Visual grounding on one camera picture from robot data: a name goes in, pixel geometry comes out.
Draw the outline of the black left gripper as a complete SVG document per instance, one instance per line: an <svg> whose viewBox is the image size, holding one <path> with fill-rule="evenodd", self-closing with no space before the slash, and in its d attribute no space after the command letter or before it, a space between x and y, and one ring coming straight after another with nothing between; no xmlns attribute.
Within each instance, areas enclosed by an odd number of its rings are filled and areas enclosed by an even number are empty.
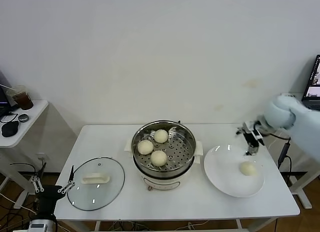
<svg viewBox="0 0 320 232"><path fill-rule="evenodd" d="M31 182L34 186L38 199L38 213L54 213L57 201L65 197L65 193L70 191L74 185L74 166L71 167L68 183L62 187L60 185L45 185L43 187L41 178L47 163L44 162L41 169L35 173Z"/></svg>

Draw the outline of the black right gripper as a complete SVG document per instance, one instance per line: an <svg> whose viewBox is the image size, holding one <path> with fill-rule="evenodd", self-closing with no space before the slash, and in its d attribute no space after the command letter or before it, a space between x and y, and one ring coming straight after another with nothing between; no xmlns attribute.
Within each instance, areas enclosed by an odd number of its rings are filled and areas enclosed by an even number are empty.
<svg viewBox="0 0 320 232"><path fill-rule="evenodd" d="M261 123L259 121L247 121L243 123L243 127L237 128L236 135L244 134L244 137L248 143L246 150L247 156L257 155L259 151L259 145L264 145L263 137L258 131Z"/></svg>

